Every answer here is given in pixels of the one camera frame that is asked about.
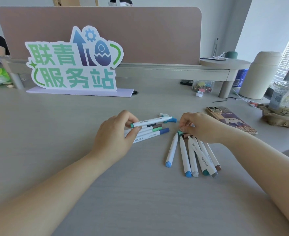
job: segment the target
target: brown partition panel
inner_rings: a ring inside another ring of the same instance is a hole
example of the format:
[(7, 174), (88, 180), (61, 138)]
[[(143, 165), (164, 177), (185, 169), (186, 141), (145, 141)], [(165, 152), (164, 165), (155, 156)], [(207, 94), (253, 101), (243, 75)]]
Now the brown partition panel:
[(0, 23), (15, 59), (26, 41), (69, 41), (72, 27), (97, 28), (124, 50), (124, 63), (199, 64), (197, 7), (0, 7)]

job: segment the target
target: cell phone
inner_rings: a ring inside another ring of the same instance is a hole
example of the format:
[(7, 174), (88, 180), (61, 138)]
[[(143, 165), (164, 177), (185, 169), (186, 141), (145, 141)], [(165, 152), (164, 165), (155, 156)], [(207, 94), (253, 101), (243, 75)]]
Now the cell phone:
[(207, 107), (206, 111), (219, 121), (231, 126), (236, 127), (249, 134), (257, 134), (258, 132), (237, 117), (232, 111), (226, 107)]
[(193, 82), (194, 82), (194, 81), (191, 80), (191, 79), (183, 79), (180, 84), (188, 85), (188, 86), (193, 86)]

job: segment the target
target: sign base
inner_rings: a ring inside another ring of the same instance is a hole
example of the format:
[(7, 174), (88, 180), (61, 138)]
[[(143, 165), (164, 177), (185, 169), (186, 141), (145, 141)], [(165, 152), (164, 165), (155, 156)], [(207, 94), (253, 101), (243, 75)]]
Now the sign base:
[(70, 95), (91, 95), (110, 97), (131, 97), (133, 89), (117, 89), (117, 91), (92, 91), (92, 90), (68, 90), (68, 89), (45, 89), (39, 86), (27, 90), (27, 93), (50, 93), (50, 94), (70, 94)]

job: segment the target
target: green star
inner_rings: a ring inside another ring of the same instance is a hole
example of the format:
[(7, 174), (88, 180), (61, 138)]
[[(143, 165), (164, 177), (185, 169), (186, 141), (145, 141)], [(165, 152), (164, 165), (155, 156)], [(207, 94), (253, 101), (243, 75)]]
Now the green star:
[(31, 64), (30, 64), (34, 69), (36, 68), (37, 64), (33, 63), (33, 61), (31, 60)]

